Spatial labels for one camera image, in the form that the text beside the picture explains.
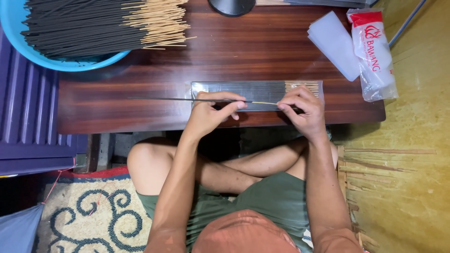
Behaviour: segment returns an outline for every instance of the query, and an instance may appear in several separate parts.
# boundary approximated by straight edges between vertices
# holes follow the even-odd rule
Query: clear plastic packaging
[[[365,101],[398,98],[392,56],[384,33],[382,9],[350,9],[351,35],[359,58]]]
[[[286,92],[303,84],[324,103],[322,81],[193,81],[191,82],[191,91],[192,98],[195,98],[199,91],[230,91],[244,96],[248,101],[276,104],[284,97]],[[249,103],[246,109],[238,111],[278,110],[278,107],[274,104]]]

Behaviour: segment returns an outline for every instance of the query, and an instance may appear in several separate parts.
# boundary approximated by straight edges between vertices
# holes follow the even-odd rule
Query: dark wood tabletop
[[[187,47],[134,50],[98,70],[60,74],[60,134],[183,129],[191,102],[130,100],[179,97],[191,81],[322,80],[328,124],[379,122],[384,103],[365,102],[359,78],[349,82],[307,38],[311,22],[333,10],[346,27],[347,9],[327,6],[256,6],[239,18],[215,13],[206,0],[190,0]],[[282,112],[240,113],[221,127],[288,124]]]

